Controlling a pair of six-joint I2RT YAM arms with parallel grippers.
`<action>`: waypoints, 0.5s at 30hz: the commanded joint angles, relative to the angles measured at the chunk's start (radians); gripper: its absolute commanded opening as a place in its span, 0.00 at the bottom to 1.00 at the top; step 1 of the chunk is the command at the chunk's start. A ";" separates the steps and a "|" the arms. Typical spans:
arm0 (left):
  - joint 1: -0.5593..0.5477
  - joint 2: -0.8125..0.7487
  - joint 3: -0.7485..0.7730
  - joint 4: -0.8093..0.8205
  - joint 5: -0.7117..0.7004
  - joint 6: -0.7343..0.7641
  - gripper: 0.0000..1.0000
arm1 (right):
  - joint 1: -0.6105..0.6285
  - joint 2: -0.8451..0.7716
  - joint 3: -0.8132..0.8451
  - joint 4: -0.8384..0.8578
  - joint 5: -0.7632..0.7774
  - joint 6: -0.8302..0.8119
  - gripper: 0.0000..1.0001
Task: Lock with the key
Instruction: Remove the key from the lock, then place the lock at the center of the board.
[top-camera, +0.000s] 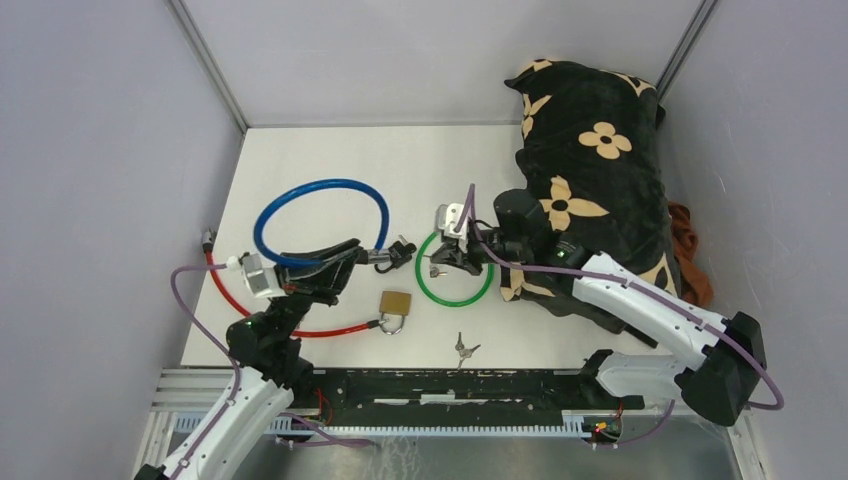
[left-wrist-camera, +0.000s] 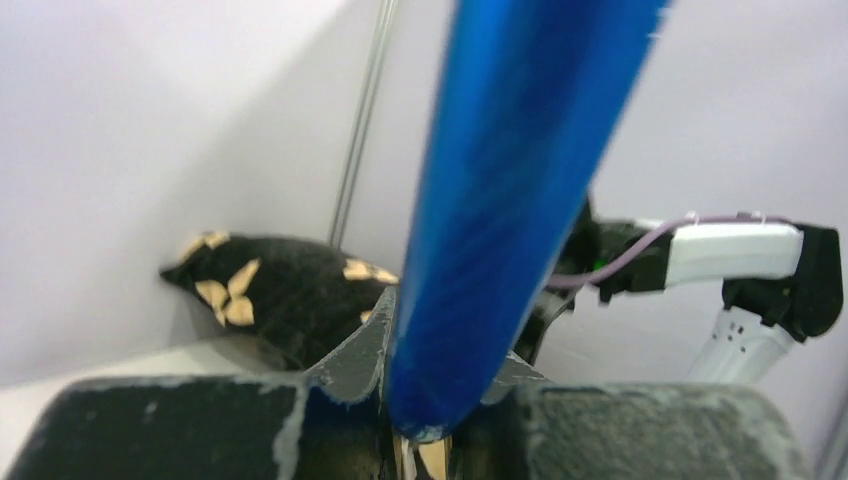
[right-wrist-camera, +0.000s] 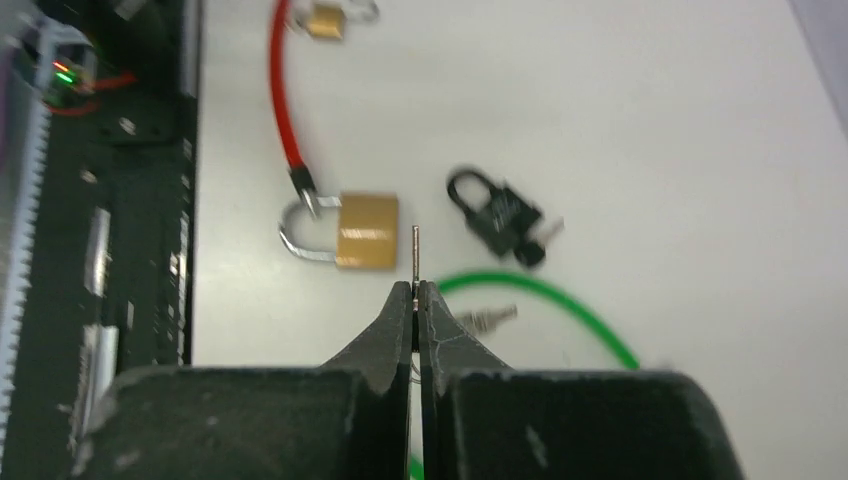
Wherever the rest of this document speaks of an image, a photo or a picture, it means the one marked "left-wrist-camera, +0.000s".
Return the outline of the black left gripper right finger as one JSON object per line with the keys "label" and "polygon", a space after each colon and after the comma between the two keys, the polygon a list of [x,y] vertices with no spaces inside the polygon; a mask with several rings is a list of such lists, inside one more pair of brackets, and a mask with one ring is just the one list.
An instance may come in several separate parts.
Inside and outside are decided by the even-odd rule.
{"label": "black left gripper right finger", "polygon": [[509,355],[451,438],[454,479],[808,479],[786,419],[738,384],[559,385]]}

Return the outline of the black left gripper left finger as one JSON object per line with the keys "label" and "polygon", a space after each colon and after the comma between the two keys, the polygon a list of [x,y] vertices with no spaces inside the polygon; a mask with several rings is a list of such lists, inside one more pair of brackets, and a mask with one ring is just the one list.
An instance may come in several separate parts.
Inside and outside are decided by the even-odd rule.
{"label": "black left gripper left finger", "polygon": [[396,304],[304,372],[100,377],[61,390],[11,479],[393,479],[381,387]]}

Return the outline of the blue cable lock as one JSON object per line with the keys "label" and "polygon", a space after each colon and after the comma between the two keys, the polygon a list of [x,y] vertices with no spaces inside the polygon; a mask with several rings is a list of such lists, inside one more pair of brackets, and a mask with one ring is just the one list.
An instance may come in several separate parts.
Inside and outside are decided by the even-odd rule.
{"label": "blue cable lock", "polygon": [[532,309],[667,9],[460,1],[440,75],[389,352],[392,426],[443,439]]}

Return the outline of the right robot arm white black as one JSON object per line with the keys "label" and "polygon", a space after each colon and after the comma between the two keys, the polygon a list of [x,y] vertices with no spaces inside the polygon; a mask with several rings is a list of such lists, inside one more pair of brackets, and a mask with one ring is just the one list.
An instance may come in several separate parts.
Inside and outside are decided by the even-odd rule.
{"label": "right robot arm white black", "polygon": [[721,282],[722,304],[688,376],[756,382],[836,324],[844,305],[839,233],[756,212],[601,220],[585,203],[514,352],[534,364],[550,325],[586,287],[608,304],[618,294],[711,280]]}

